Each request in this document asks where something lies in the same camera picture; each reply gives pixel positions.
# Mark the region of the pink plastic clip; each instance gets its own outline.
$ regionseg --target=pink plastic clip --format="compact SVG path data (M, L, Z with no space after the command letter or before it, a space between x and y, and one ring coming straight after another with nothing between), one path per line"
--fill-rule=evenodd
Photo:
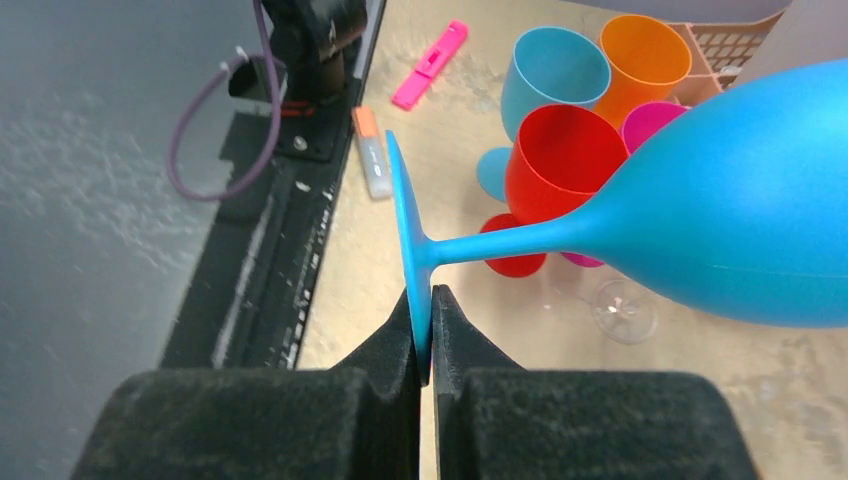
M458 20L452 21L439 41L427 50L415 70L392 96L392 103L404 110L412 110L466 38L468 25Z

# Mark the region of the orange cap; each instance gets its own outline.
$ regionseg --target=orange cap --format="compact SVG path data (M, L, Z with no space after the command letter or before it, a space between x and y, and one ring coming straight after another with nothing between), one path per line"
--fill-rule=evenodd
M356 107L353 109L353 127L356 129L356 134L360 137L376 137L377 120L374 119L374 112L368 107Z

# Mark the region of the wooden table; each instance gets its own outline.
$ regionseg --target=wooden table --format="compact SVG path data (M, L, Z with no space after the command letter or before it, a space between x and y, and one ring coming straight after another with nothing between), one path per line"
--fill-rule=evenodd
M596 38L616 12L555 0L391 0L363 101L398 137L424 229L435 239L476 233L506 212L477 184L477 159L508 145L498 111L512 44L525 30L561 25ZM448 22L470 36L411 112L390 103L420 55ZM354 151L305 333L300 368L335 364L382 324L403 287L391 201L372 202ZM471 321L532 369L674 369L715 382L730 401L765 478L848 478L848 331L766 328L729 321L656 298L654 336L627 346L592 320L597 286L620 277L551 255L526 279L483 263L439 268ZM433 398L422 401L421 478L436 478Z

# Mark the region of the pink cup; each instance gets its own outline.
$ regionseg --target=pink cup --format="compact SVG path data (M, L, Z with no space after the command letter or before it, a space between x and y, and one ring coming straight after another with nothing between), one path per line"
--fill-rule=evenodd
M643 103L631 110L619 129L627 151L631 154L635 152L661 128L687 110L682 105L670 102Z
M569 262L584 268L596 268L604 264L604 262L600 260L595 260L592 257L578 255L576 253L563 253L562 256L567 258Z

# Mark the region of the pink object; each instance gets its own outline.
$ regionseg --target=pink object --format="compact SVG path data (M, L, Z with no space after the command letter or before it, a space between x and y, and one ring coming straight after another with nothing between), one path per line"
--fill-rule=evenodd
M688 108L670 102L643 103L627 114L621 124L621 138L631 154L661 128L671 123Z
M576 253L563 253L562 256L567 258L571 263L585 268L596 268L604 264L604 262L600 260L595 260L594 258L578 255Z
M392 103L404 110L412 110L466 38L468 25L458 20L452 21L442 37L427 50L415 65L415 70L392 95Z

